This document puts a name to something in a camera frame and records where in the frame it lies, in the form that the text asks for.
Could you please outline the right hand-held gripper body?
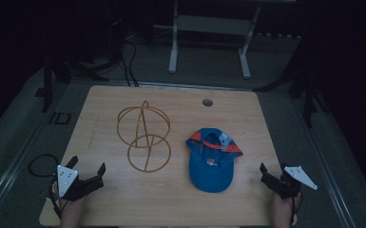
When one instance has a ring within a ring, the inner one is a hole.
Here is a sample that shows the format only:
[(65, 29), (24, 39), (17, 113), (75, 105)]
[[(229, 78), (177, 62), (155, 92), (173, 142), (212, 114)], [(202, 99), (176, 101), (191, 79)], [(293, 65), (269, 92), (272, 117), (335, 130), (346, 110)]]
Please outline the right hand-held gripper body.
[(314, 190), (318, 189), (318, 186), (311, 180), (301, 166), (294, 166), (285, 168), (280, 178), (276, 178), (271, 174), (267, 176), (261, 176), (260, 179), (269, 189), (280, 195), (284, 199), (295, 198), (302, 185), (306, 185)]

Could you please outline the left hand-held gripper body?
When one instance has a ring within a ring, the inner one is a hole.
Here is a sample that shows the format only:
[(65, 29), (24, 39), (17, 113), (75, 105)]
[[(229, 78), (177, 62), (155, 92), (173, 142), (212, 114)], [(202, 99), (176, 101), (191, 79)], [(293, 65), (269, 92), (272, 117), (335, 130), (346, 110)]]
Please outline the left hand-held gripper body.
[(104, 186), (103, 177), (98, 174), (88, 180), (80, 180), (79, 172), (66, 166), (57, 166), (59, 197), (76, 201)]

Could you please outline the blue cap with orange trim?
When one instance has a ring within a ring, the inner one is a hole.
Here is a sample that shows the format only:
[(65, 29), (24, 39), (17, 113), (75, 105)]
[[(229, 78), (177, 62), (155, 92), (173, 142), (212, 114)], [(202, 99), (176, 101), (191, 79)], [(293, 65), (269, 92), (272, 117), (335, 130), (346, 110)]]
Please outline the blue cap with orange trim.
[(218, 128), (201, 128), (185, 141), (189, 149), (189, 176), (207, 193), (227, 189), (234, 176), (235, 158), (243, 155), (234, 140)]

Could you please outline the gold wire hat stand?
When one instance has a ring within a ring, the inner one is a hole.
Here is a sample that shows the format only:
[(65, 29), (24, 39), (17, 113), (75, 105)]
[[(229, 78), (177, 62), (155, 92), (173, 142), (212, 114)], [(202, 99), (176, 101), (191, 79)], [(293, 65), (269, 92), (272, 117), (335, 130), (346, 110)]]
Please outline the gold wire hat stand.
[(148, 101), (124, 108), (117, 117), (116, 132), (126, 146), (129, 164), (137, 171), (153, 173), (165, 168), (171, 159), (167, 137), (169, 117)]

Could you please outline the person's left hand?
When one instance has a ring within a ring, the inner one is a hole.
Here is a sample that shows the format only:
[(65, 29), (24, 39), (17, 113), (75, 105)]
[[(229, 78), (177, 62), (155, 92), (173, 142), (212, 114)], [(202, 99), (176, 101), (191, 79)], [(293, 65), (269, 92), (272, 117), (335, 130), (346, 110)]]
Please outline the person's left hand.
[(60, 199), (60, 228), (81, 228), (87, 196), (76, 201)]

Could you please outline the person's right hand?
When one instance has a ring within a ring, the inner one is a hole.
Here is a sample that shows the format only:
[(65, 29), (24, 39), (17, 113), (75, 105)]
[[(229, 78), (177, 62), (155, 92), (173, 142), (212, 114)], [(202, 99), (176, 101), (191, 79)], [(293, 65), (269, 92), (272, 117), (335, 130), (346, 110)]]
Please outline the person's right hand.
[(271, 219), (274, 228), (291, 228), (295, 221), (295, 212), (299, 205), (299, 196), (293, 199), (282, 199), (277, 193), (273, 194)]

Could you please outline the black tripod stand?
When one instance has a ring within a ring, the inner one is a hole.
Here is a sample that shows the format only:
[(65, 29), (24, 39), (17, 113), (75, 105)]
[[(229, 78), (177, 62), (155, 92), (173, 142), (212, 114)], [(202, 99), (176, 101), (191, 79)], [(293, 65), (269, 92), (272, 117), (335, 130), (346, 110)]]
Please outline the black tripod stand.
[(60, 83), (68, 84), (71, 79), (68, 69), (72, 68), (93, 80), (106, 81), (106, 78), (100, 76), (98, 72), (100, 70), (108, 69), (114, 64), (116, 64), (115, 61), (107, 61), (106, 63), (97, 66), (86, 66), (75, 58), (66, 55), (49, 55), (43, 64), (43, 86), (38, 88), (35, 93), (36, 97), (44, 99), (42, 112), (46, 113), (52, 103), (52, 74), (55, 74)]
[(289, 81), (293, 82), (288, 91), (289, 96), (293, 99), (298, 99), (301, 95), (304, 96), (302, 117), (306, 126), (312, 128), (312, 114), (318, 112), (314, 101), (317, 101), (325, 112), (330, 112), (329, 108), (322, 102), (316, 93), (315, 72), (306, 69), (298, 69), (291, 73), (284, 72), (276, 81), (268, 85), (254, 88), (254, 91), (266, 92)]

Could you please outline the white metal stand frame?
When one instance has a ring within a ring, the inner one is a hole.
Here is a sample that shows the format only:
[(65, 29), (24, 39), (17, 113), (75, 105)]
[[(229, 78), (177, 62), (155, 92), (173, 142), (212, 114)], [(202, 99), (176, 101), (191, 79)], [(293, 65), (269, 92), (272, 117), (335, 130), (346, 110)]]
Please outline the white metal stand frame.
[(243, 35), (245, 42), (238, 49), (241, 72), (244, 79), (250, 79), (250, 67), (247, 51), (254, 35), (255, 26), (260, 16), (260, 7), (256, 7), (251, 20), (227, 19), (218, 17), (194, 16), (179, 14), (179, 0), (174, 0), (172, 46), (169, 57), (168, 72), (175, 73), (178, 63), (178, 31), (196, 31), (229, 35)]

